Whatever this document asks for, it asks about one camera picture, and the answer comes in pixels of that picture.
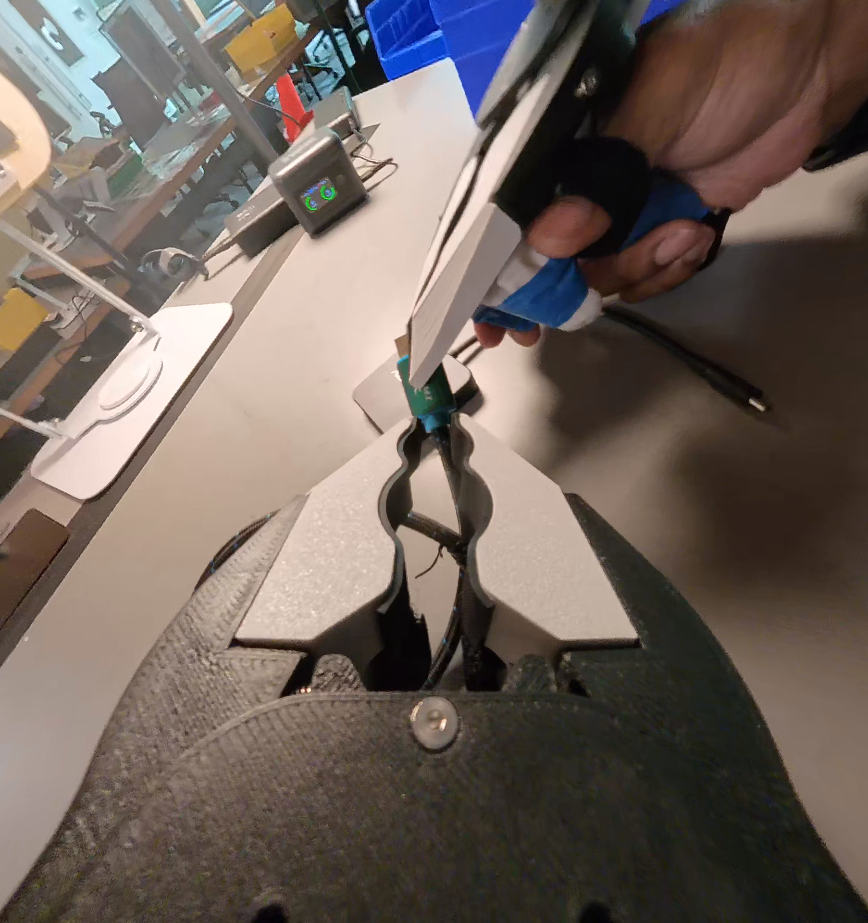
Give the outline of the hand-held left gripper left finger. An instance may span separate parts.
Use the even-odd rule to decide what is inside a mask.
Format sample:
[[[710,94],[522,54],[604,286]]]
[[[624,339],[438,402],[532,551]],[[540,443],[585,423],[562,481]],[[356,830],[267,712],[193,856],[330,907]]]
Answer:
[[[419,688],[428,629],[410,602],[397,535],[413,509],[410,477],[425,439],[397,423],[317,484],[303,501],[234,641],[342,655],[368,688]]]

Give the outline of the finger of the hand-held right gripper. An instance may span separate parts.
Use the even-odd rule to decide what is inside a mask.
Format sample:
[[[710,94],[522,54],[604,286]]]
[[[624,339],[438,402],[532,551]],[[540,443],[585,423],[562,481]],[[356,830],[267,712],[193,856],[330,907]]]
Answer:
[[[449,230],[445,214],[428,251],[408,319],[409,384],[426,385],[521,241],[498,205],[467,206]]]
[[[497,272],[522,238],[521,220],[497,203],[541,118],[556,98],[570,100],[576,80],[543,75],[522,95],[501,125],[481,131],[440,216],[421,274],[427,291],[445,271],[464,272],[464,260],[483,256],[487,272]]]

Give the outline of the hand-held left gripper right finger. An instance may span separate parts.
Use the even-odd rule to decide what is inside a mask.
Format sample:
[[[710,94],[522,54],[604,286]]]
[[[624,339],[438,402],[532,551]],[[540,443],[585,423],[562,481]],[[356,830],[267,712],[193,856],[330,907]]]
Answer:
[[[572,504],[542,471],[455,416],[467,688],[500,688],[527,656],[630,649],[640,638]]]

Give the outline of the large blue plastic bin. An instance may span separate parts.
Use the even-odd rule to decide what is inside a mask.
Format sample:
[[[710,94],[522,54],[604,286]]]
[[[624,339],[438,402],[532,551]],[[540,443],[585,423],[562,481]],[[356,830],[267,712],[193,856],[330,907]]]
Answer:
[[[476,114],[533,1],[430,1],[472,114]]]

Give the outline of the green HDMI cable braided black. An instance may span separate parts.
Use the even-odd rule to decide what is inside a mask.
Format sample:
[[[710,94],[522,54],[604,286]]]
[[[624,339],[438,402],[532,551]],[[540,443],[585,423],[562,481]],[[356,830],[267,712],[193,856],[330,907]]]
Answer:
[[[458,522],[457,529],[440,524],[431,518],[414,512],[414,508],[408,514],[405,527],[419,535],[428,537],[435,542],[441,550],[446,551],[458,565],[458,583],[451,608],[451,615],[448,618],[447,627],[444,630],[443,638],[437,647],[431,651],[431,663],[428,671],[428,677],[419,688],[433,688],[440,683],[442,676],[448,671],[448,668],[454,659],[456,652],[461,647],[462,624],[461,624],[461,602],[463,578],[465,575],[465,558],[466,558],[466,541],[461,535],[461,527],[458,521],[458,499],[457,499],[457,478],[455,472],[455,461],[451,455],[451,418],[457,412],[458,407],[448,382],[447,374],[442,365],[440,365],[434,374],[428,380],[428,383],[420,389],[412,388],[409,384],[409,355],[407,340],[402,338],[396,343],[397,348],[397,368],[405,390],[405,397],[408,403],[412,419],[420,423],[425,430],[426,436],[421,446],[420,455],[425,443],[430,440],[438,451],[448,487],[451,491],[454,512]],[[297,498],[280,511],[272,512],[261,517],[254,523],[246,526],[230,541],[219,550],[219,552],[210,561],[206,571],[204,571],[195,591],[198,592],[206,583],[216,577],[229,560],[241,549],[244,544],[253,539],[258,533],[261,533],[268,525],[279,527],[281,521],[288,523],[288,526],[279,530],[277,535],[282,537],[282,542],[277,546],[277,552],[292,526],[300,505],[308,495]]]

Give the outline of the person's right hand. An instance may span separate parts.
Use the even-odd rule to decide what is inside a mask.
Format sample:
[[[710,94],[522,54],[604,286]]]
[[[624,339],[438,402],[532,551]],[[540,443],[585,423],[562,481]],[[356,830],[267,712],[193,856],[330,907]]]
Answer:
[[[632,80],[604,134],[693,187],[710,209],[739,212],[799,169],[820,141],[827,97],[823,35],[831,2],[718,2],[688,6],[640,43]],[[609,218],[564,198],[528,229],[548,258],[573,255]],[[714,234],[675,222],[621,254],[583,263],[588,285],[627,303],[692,278]]]

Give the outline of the grey power bank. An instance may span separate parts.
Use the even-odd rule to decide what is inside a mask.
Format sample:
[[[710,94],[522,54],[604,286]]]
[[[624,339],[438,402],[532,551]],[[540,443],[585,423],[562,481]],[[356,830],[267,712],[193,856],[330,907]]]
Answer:
[[[270,165],[268,176],[312,239],[321,237],[369,199],[341,138],[325,126],[299,137]]]

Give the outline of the black power adapter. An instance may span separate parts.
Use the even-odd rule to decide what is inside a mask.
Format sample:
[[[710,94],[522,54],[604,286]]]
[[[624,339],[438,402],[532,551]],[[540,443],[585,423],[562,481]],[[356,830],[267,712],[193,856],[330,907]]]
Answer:
[[[225,219],[227,237],[223,242],[253,259],[298,224],[276,186],[267,182]]]

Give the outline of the red plastic bin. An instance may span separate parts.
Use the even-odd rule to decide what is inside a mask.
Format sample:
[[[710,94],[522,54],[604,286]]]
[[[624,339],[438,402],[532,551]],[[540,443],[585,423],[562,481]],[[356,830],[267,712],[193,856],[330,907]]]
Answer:
[[[310,124],[313,113],[305,109],[298,88],[289,74],[279,77],[275,88],[283,133],[286,141],[291,145]]]

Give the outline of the yellow box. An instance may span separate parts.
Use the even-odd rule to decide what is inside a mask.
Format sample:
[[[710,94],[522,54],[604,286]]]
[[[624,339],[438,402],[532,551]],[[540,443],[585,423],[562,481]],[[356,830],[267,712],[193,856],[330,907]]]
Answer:
[[[49,317],[31,294],[12,287],[0,303],[0,352],[17,352]]]
[[[270,63],[297,41],[297,21],[287,4],[281,3],[242,29],[224,52],[244,75]]]

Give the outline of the white stand clear legs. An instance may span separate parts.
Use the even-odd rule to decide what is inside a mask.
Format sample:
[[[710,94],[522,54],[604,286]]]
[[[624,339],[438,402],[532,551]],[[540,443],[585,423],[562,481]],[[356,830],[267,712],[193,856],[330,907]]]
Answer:
[[[0,231],[128,317],[133,336],[69,416],[34,422],[0,406],[0,417],[46,438],[34,479],[77,500],[103,493],[154,428],[233,318],[230,304],[171,306],[141,315],[58,253],[1,217],[23,190],[0,159]]]

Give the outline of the grey light stand pole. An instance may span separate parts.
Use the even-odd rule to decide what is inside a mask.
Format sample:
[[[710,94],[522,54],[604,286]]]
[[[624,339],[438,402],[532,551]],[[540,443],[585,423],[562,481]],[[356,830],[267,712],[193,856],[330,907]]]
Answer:
[[[172,2],[151,1],[151,5],[174,33],[175,39],[183,47],[205,84],[222,99],[232,116],[236,130],[252,145],[260,166],[268,169],[278,157],[278,153],[266,135],[260,131],[245,101],[221,71],[219,64],[211,59],[204,46],[197,40],[195,31],[189,28],[185,18]]]

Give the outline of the background work table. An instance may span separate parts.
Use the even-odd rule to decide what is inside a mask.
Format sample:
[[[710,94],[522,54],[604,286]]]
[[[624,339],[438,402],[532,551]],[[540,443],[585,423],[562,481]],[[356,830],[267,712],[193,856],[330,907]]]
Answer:
[[[164,127],[141,159],[140,173],[114,200],[114,211],[88,224],[92,235],[79,235],[59,251],[76,269],[90,273],[108,267],[125,274],[127,260],[180,236],[193,214],[228,183],[222,175],[234,175],[248,162],[266,165],[224,104]]]

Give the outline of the black music stand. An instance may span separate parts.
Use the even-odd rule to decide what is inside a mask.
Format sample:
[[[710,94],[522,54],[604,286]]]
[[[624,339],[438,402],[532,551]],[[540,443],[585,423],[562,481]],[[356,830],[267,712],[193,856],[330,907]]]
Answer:
[[[108,98],[128,136],[144,150],[170,124],[166,108],[184,100],[186,69],[172,30],[151,2],[112,2],[100,12],[100,32],[117,62],[93,80]]]

